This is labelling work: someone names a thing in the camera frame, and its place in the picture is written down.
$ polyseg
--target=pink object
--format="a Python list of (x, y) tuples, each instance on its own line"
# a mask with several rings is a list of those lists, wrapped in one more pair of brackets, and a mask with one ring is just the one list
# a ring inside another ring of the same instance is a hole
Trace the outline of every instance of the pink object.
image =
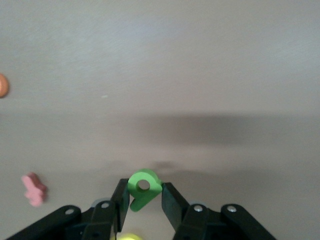
[(25, 197), (34, 207), (39, 207), (47, 197), (47, 187), (41, 183), (38, 176), (34, 172), (22, 176), (21, 180), (26, 187)]

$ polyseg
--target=gray surface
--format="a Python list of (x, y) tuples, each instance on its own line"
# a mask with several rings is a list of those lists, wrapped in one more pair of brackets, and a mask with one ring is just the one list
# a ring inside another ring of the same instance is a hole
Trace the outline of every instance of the gray surface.
[[(0, 1), (0, 236), (153, 168), (276, 238), (320, 236), (319, 1)], [(20, 177), (49, 199), (33, 208)], [(170, 239), (157, 198), (125, 232)]]

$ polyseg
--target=green toy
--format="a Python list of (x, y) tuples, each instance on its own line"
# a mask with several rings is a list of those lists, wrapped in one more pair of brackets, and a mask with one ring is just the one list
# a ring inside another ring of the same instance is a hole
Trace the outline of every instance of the green toy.
[[(141, 180), (146, 180), (150, 187), (148, 189), (140, 188), (139, 181)], [(137, 212), (162, 192), (162, 181), (154, 171), (147, 168), (141, 169), (129, 178), (128, 190), (131, 196), (134, 197), (130, 208), (132, 211)]]

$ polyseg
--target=green object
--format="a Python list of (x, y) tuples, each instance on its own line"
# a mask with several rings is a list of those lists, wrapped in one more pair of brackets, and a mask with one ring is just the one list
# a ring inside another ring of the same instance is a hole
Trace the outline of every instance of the green object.
[[(139, 182), (145, 180), (149, 183), (148, 189), (139, 187)], [(136, 171), (128, 181), (129, 193), (134, 197), (130, 208), (137, 212), (162, 192), (162, 182), (156, 173), (148, 168)]]

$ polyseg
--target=pink toy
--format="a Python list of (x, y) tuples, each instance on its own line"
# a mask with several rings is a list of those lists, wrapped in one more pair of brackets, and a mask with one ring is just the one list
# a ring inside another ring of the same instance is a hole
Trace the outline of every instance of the pink toy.
[(39, 207), (47, 197), (47, 187), (40, 182), (34, 172), (22, 176), (21, 180), (27, 190), (24, 194), (25, 197), (29, 199), (32, 206)]

